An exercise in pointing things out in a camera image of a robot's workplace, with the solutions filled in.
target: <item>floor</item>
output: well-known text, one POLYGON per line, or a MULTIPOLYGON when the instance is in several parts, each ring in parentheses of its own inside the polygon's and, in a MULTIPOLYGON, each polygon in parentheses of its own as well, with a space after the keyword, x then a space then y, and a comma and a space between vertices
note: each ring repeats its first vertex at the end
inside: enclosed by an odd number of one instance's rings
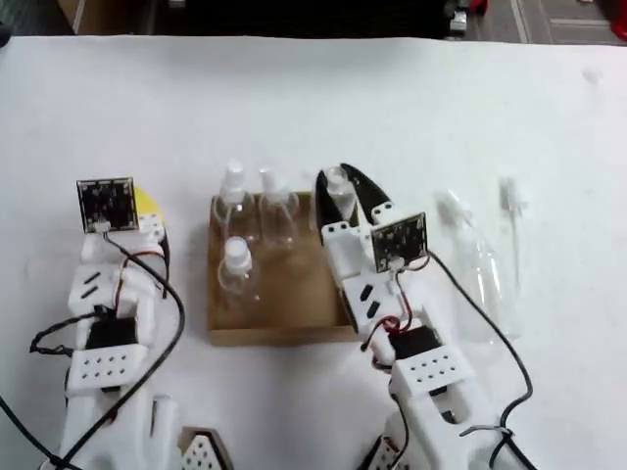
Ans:
POLYGON ((534 44, 625 45, 609 30, 615 2, 491 0, 484 18, 471 18, 466 39, 534 44))
MULTIPOLYGON (((205 0, 187 0, 205 3, 205 0)), ((580 0, 490 0, 490 8, 484 18, 471 17, 468 21, 466 40, 522 42, 535 44, 614 44, 625 45, 609 29, 607 18, 615 17, 619 0, 595 0, 583 3, 580 0)), ((411 24, 413 0, 395 0, 390 5, 398 10, 386 17, 390 22, 411 24)), ((157 15, 157 27, 150 31, 161 34, 212 34, 220 30, 198 30, 193 26, 201 17, 203 26, 207 18, 215 18, 215 12, 206 15, 188 15, 182 24, 180 17, 166 7, 165 0, 146 0, 147 5, 161 5, 163 13, 157 15)), ((57 0, 0 0, 0 22, 12 27, 15 34, 71 34, 57 0)))

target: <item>plastic bottle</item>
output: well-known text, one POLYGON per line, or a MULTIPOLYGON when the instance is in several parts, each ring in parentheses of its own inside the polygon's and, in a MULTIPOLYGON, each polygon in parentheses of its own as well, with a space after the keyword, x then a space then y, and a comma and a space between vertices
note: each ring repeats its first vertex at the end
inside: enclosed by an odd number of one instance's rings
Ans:
MULTIPOLYGON (((455 248, 459 283, 486 314, 511 338, 519 336, 514 313, 511 283, 501 260, 488 241, 475 228, 472 214, 453 193, 441 203, 456 231, 455 248)), ((497 335, 488 323, 461 296, 457 296, 459 335, 471 343, 493 343, 497 335)))
POLYGON ((264 241, 275 248, 291 248, 298 239, 299 200, 271 168, 260 170, 264 193, 259 202, 264 241))
MULTIPOLYGON (((351 225, 357 225, 357 195, 346 171, 341 166, 332 166, 324 171, 326 176, 326 191, 333 199, 342 218, 351 225)), ((317 230, 315 214, 315 183, 312 190, 312 203, 310 207, 310 229, 317 230)))
POLYGON ((241 237, 231 237, 224 245, 224 258, 217 268, 217 281, 231 309, 250 308, 259 301, 257 272, 253 257, 241 237))
POLYGON ((244 167, 231 162, 214 199, 213 215, 222 228, 222 237, 242 237, 253 247, 260 238, 255 199, 244 190, 244 167))

